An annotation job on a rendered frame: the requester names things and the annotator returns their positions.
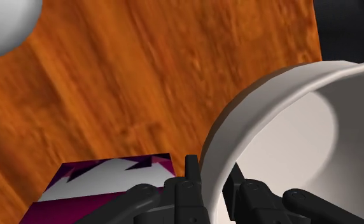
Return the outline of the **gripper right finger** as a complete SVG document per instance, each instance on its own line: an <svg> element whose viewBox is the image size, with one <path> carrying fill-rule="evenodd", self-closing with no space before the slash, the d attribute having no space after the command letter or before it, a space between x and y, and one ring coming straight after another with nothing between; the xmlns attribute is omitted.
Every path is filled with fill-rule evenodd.
<svg viewBox="0 0 364 224"><path fill-rule="evenodd" d="M264 182L246 179L237 164L222 194L236 224L364 224L363 218L302 189L292 188L279 197Z"/></svg>

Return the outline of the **white bowl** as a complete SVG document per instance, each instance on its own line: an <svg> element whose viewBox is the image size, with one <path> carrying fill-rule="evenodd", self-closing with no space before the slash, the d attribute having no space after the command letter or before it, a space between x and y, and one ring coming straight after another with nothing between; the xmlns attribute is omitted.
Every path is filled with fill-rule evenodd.
<svg viewBox="0 0 364 224"><path fill-rule="evenodd" d="M364 63L264 76L221 112L200 162L212 224L233 224L221 191L234 165L277 195L301 188L364 219Z"/></svg>

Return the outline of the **purple white patterned box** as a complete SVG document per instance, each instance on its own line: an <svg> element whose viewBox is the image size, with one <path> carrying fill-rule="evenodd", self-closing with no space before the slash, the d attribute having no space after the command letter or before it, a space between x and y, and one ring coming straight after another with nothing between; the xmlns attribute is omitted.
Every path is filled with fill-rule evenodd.
<svg viewBox="0 0 364 224"><path fill-rule="evenodd" d="M175 176L168 153L66 162L19 224L73 224L135 185L161 190Z"/></svg>

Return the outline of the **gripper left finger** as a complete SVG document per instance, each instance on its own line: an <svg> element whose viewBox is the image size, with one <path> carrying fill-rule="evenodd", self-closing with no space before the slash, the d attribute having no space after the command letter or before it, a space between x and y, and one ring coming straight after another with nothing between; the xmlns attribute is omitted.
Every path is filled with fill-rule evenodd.
<svg viewBox="0 0 364 224"><path fill-rule="evenodd" d="M167 179L162 192L138 184L74 224L210 224L197 156L185 157L185 175Z"/></svg>

